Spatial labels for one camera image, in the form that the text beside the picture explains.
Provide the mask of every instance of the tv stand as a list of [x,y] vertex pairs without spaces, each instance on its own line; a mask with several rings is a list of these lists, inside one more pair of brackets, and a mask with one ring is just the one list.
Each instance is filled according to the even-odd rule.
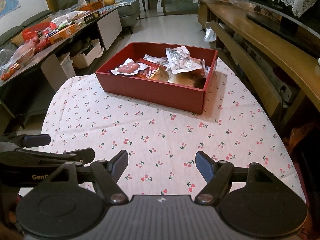
[[266,28],[268,31],[277,34],[284,40],[297,46],[299,49],[308,53],[312,57],[320,57],[319,51],[315,50],[315,48],[312,45],[310,45],[309,43],[307,43],[306,41],[304,41],[296,35],[298,30],[298,24],[288,20],[285,17],[282,17],[281,22],[279,22],[276,19],[273,19],[271,17],[265,16],[257,12],[248,12],[246,13],[246,16],[256,24]]

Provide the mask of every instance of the metal bolt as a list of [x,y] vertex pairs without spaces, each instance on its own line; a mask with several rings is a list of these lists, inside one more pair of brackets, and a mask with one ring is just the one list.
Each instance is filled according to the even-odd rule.
[[123,195],[122,193],[116,193],[111,195],[110,199],[113,202],[119,203],[125,200],[125,195]]
[[207,203],[213,200],[213,196],[210,194],[201,194],[199,195],[198,200],[203,203]]

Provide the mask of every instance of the tile floor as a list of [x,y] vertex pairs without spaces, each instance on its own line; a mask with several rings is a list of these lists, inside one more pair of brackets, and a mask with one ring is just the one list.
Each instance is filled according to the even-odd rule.
[[[201,30],[201,26],[197,21],[197,15],[156,17],[156,11],[151,11],[151,15],[153,15],[153,17],[137,20],[133,27],[133,35],[131,35],[129,31],[124,30],[124,39],[117,37],[109,50],[99,59],[97,67],[103,65],[124,46],[134,41],[173,43],[210,48],[208,43],[203,42],[205,33]],[[20,128],[18,134],[32,135],[41,133],[43,121],[44,115],[30,117],[25,125],[25,129]]]

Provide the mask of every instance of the red box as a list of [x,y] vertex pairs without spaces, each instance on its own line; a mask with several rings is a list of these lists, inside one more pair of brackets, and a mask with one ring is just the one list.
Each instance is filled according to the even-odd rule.
[[153,57],[166,57],[166,48],[173,49],[180,46],[163,43],[130,43],[96,71],[101,87],[105,92],[202,114],[207,90],[217,66],[217,50],[186,46],[191,57],[204,59],[206,65],[211,66],[203,89],[134,76],[113,75],[108,72],[123,64],[128,58],[137,61],[145,54]]

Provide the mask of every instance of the checkered cloth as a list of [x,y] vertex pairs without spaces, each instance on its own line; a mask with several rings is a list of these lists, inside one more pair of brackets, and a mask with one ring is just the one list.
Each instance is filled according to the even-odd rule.
[[103,15],[106,11],[112,10],[114,8],[118,8],[121,6],[127,6],[127,5],[132,5],[133,2],[135,2],[136,0],[123,0],[119,3],[115,3],[113,5],[109,5],[106,7],[103,7],[102,9],[99,10],[100,14]]

